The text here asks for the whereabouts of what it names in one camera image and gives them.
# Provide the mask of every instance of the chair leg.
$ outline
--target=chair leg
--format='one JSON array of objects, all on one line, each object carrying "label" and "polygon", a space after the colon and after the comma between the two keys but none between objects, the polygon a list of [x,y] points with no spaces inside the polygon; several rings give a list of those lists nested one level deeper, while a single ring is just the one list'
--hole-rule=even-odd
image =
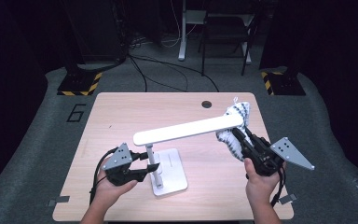
[{"label": "chair leg", "polygon": [[249,44],[246,45],[245,58],[243,59],[241,76],[245,74],[245,66],[246,66],[246,59],[248,58],[248,53],[249,53]]},{"label": "chair leg", "polygon": [[202,41],[203,41],[203,35],[201,36],[201,41],[200,41],[200,44],[199,44],[199,53],[200,53],[200,50],[201,50]]},{"label": "chair leg", "polygon": [[232,52],[235,53],[240,45],[241,45],[241,43],[238,43],[238,45],[235,46],[235,49],[234,49],[234,51],[232,51]]},{"label": "chair leg", "polygon": [[201,76],[204,76],[204,66],[205,66],[205,41],[202,42],[202,68],[201,68]]}]

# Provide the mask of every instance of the lamp base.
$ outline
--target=lamp base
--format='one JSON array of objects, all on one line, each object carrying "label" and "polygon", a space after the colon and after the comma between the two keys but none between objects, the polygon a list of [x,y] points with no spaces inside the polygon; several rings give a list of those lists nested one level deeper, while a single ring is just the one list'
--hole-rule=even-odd
[{"label": "lamp base", "polygon": [[179,152],[176,148],[165,149],[154,152],[155,162],[159,163],[156,170],[162,179],[163,186],[156,186],[155,177],[151,176],[153,193],[156,196],[163,196],[174,193],[183,189],[187,189],[187,180],[185,171],[183,170]]}]

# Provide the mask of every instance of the black stand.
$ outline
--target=black stand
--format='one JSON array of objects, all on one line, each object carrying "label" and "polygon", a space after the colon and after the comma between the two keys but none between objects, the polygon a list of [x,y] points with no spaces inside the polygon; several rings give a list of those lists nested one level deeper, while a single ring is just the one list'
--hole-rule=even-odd
[{"label": "black stand", "polygon": [[86,70],[75,65],[74,69],[68,69],[65,78],[57,89],[59,95],[92,95],[98,84],[101,72],[118,66],[115,63],[99,69]]},{"label": "black stand", "polygon": [[270,95],[306,95],[296,76],[286,73],[266,73],[263,78],[269,83]]},{"label": "black stand", "polygon": [[114,68],[124,62],[125,59],[114,62],[114,64],[85,70],[77,66],[75,57],[68,41],[72,26],[67,18],[62,3],[59,1],[41,0],[36,1],[42,15],[42,27],[45,28],[48,39],[54,46],[67,74],[58,88],[58,95],[91,95],[96,88],[101,72]]},{"label": "black stand", "polygon": [[325,9],[325,6],[320,6],[312,14],[307,30],[298,44],[286,71],[283,74],[264,73],[262,75],[270,95],[306,95],[297,79],[297,74],[300,72],[301,66],[307,60],[311,49],[324,28],[322,16],[325,13]]}]

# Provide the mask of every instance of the human arm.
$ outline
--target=human arm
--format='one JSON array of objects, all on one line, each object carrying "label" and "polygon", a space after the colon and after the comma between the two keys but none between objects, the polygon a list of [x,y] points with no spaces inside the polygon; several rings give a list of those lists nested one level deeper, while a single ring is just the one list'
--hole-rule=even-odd
[{"label": "human arm", "polygon": [[138,183],[136,180],[132,180],[125,185],[115,186],[109,182],[106,178],[106,172],[100,169],[98,173],[98,179],[101,180],[97,186],[95,197],[92,200],[89,209],[86,211],[81,224],[94,224],[103,223],[104,216],[107,210],[118,200],[122,195],[133,189]]},{"label": "human arm", "polygon": [[269,201],[269,197],[280,179],[278,173],[271,176],[261,176],[255,172],[251,159],[246,158],[244,164],[246,173],[249,176],[246,185],[246,195],[254,214],[255,223],[281,223]]}]

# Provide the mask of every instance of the human hand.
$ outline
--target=human hand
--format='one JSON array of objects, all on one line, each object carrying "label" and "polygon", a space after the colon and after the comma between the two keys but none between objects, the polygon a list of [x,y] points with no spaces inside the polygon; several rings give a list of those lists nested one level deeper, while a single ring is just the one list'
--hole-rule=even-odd
[{"label": "human hand", "polygon": [[280,177],[278,173],[271,176],[261,176],[255,172],[255,166],[251,159],[245,158],[245,170],[249,176],[246,185],[246,195],[249,203],[252,204],[269,204],[269,197],[278,184]]},{"label": "human hand", "polygon": [[[101,165],[103,165],[109,160],[109,158],[105,159]],[[115,186],[112,184],[106,177],[106,172],[104,169],[100,169],[98,173],[98,180],[101,180],[95,192],[95,197],[91,203],[91,205],[98,205],[100,209],[107,211],[109,207],[111,207],[118,198],[133,189],[138,181],[132,180],[122,186]]]}]

